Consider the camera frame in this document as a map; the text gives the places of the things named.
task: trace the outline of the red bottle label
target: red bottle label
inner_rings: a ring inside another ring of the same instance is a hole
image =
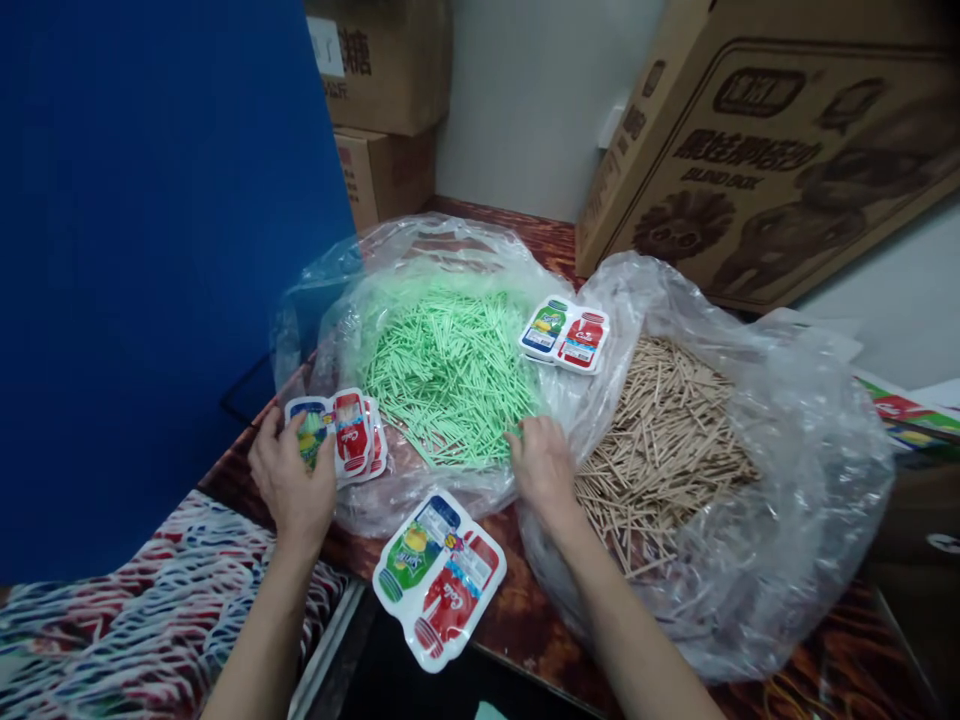
[[[500,558],[479,535],[468,533],[466,545],[450,556],[423,601],[414,632],[420,646],[438,658],[443,646],[463,632]]]
[[[356,393],[341,395],[336,399],[337,453],[343,469],[353,474],[367,462],[367,429],[363,422],[363,407]]]
[[[593,313],[584,313],[567,332],[560,346],[560,359],[589,369],[597,359],[597,348],[603,337],[603,318]]]

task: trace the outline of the patterned cloth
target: patterned cloth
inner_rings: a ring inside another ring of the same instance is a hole
[[[192,491],[115,573],[14,587],[0,609],[0,717],[199,715],[273,546],[272,533]],[[346,584],[314,568],[301,670]]]

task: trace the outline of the left hand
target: left hand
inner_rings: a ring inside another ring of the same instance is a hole
[[[334,436],[327,435],[310,474],[300,457],[297,434],[306,413],[300,413],[277,437],[280,408],[272,407],[253,441],[248,459],[270,515],[277,524],[277,549],[307,554],[316,562],[337,504],[333,464]]]

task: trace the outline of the right hand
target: right hand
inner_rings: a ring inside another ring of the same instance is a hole
[[[520,421],[521,440],[504,433],[510,444],[513,472],[526,500],[551,533],[580,512],[573,490],[576,468],[563,429],[553,418],[528,417]]]

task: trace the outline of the white wall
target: white wall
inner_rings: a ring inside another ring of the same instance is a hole
[[[576,220],[597,136],[633,90],[663,0],[453,0],[437,192]]]
[[[864,320],[853,362],[908,390],[960,377],[960,201],[948,201],[796,304]]]

